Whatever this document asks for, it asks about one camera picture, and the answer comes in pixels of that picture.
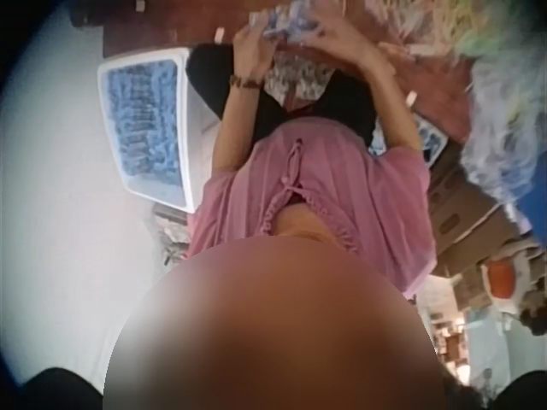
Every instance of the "fabric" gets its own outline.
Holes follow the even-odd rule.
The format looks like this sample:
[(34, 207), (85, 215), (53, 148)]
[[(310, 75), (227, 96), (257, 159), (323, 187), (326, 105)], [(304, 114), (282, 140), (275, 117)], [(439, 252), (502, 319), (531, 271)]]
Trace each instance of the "fabric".
[(257, 143), (238, 172), (208, 181), (189, 255), (269, 235), (298, 194), (345, 249), (411, 295), (436, 263), (428, 185), (418, 151), (398, 147), (372, 157), (338, 122), (294, 120)]
[[(188, 80), (211, 110), (222, 118), (233, 74), (233, 48), (230, 44), (202, 44), (191, 53), (186, 67)], [(261, 91), (256, 111), (253, 143), (269, 136), (278, 126), (298, 116), (314, 116), (345, 124), (364, 139), (373, 138), (376, 111), (367, 83), (335, 71), (325, 92), (309, 110), (288, 113), (265, 91)]]

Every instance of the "blue items in basket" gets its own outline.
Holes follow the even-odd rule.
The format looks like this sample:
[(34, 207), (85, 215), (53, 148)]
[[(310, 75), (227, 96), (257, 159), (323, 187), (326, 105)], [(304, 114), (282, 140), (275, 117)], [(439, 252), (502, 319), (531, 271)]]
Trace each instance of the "blue items in basket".
[(177, 65), (154, 61), (108, 72), (109, 117), (130, 176), (182, 185), (177, 133)]

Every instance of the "bracelet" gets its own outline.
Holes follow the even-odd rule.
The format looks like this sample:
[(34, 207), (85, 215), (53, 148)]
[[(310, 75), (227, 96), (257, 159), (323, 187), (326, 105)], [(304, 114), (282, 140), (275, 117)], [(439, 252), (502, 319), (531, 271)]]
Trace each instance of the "bracelet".
[(237, 75), (230, 76), (230, 86), (233, 86), (233, 87), (261, 89), (263, 85), (264, 85), (263, 81), (261, 83), (257, 83), (253, 79), (242, 79), (241, 77), (238, 77)]

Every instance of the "plastic bag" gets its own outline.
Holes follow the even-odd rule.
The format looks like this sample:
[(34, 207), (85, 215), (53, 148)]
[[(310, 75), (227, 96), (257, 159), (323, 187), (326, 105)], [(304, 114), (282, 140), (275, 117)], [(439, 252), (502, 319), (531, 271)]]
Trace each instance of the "plastic bag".
[(500, 203), (531, 189), (546, 148), (545, 73), (541, 38), (473, 66), (471, 134), (462, 151), (468, 179)]

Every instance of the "black pants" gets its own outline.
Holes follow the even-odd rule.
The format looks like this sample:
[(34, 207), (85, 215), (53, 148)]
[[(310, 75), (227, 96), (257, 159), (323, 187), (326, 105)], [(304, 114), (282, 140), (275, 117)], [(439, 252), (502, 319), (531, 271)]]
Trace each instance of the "black pants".
[[(188, 79), (211, 110), (222, 118), (233, 74), (231, 45), (202, 44), (195, 48), (186, 67)], [(376, 111), (367, 83), (340, 71), (331, 78), (321, 98), (306, 116), (336, 120), (365, 140), (372, 141)], [(294, 118), (265, 91), (261, 91), (256, 112), (253, 143), (270, 135), (275, 128)]]

